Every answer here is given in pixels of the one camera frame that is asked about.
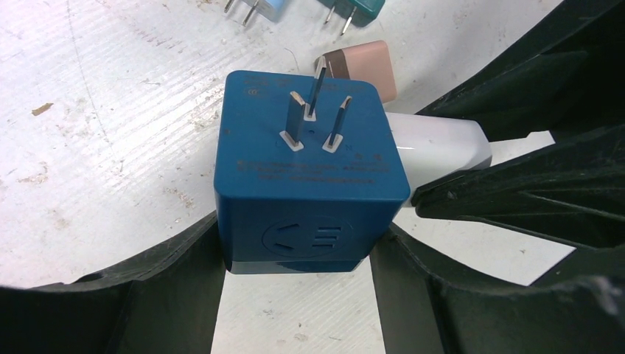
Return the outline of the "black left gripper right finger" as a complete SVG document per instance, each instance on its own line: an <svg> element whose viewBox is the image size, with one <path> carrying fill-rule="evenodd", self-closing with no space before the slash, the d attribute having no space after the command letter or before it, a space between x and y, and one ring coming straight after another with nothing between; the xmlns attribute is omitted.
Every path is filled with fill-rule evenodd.
<svg viewBox="0 0 625 354"><path fill-rule="evenodd" d="M624 248L577 249L522 286L391 226L371 253L387 353L622 353Z"/></svg>

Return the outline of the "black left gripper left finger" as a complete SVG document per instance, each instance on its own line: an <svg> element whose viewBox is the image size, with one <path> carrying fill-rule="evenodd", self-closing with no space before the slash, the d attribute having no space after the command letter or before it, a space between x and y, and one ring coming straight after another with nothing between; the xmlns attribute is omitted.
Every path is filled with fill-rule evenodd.
<svg viewBox="0 0 625 354"><path fill-rule="evenodd" d="M77 281L1 288L3 353L209 353L225 266L215 214Z"/></svg>

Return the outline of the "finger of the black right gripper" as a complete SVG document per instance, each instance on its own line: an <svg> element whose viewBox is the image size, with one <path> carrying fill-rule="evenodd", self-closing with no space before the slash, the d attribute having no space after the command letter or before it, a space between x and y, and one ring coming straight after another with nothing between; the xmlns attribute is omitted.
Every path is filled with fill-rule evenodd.
<svg viewBox="0 0 625 354"><path fill-rule="evenodd" d="M422 114L475 121L491 142L622 124L624 3L563 1Z"/></svg>
<svg viewBox="0 0 625 354"><path fill-rule="evenodd" d="M624 244L624 126L603 127L416 189L421 218L474 221L572 246Z"/></svg>

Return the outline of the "white plug charger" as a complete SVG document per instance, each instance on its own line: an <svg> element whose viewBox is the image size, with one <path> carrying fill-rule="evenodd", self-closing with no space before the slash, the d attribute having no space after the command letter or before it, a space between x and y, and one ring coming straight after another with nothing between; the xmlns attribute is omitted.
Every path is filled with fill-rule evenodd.
<svg viewBox="0 0 625 354"><path fill-rule="evenodd" d="M471 120L386 114L411 188L460 171L491 166L492 149L481 126Z"/></svg>

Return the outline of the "blue cube socket adapter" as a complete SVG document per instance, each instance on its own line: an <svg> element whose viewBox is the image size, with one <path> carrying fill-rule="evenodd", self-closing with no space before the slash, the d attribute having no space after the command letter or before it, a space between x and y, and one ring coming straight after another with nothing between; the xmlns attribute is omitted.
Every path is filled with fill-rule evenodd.
<svg viewBox="0 0 625 354"><path fill-rule="evenodd" d="M233 274L352 271L411 194L376 88L323 69L227 75L213 186Z"/></svg>

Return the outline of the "pink brown plug charger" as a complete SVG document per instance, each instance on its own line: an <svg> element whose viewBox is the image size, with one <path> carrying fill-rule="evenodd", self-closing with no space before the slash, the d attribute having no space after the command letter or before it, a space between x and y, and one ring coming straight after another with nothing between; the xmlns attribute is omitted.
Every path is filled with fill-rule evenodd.
<svg viewBox="0 0 625 354"><path fill-rule="evenodd" d="M378 91L382 103L397 98L391 56L385 41L372 41L326 52L315 60L315 67L322 58L327 64L328 77L370 83Z"/></svg>

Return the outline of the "teal plug charger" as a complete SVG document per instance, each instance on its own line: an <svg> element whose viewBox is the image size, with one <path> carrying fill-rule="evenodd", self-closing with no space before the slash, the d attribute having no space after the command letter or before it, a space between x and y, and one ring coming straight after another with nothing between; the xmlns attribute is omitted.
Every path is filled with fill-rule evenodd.
<svg viewBox="0 0 625 354"><path fill-rule="evenodd" d="M344 35L351 25L365 27L376 20L386 0L331 0L320 3L329 8L323 24L328 24L333 15L338 15L345 20L340 33Z"/></svg>

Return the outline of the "light blue plug charger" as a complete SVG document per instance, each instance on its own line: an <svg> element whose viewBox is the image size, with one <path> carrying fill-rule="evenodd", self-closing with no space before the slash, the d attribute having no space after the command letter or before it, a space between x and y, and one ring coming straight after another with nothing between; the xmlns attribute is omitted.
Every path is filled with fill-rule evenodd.
<svg viewBox="0 0 625 354"><path fill-rule="evenodd" d="M248 25L252 17L260 14L272 23L277 23L282 17L282 13L286 8L287 0L242 0L242 3L249 6L249 11L242 21L245 27Z"/></svg>

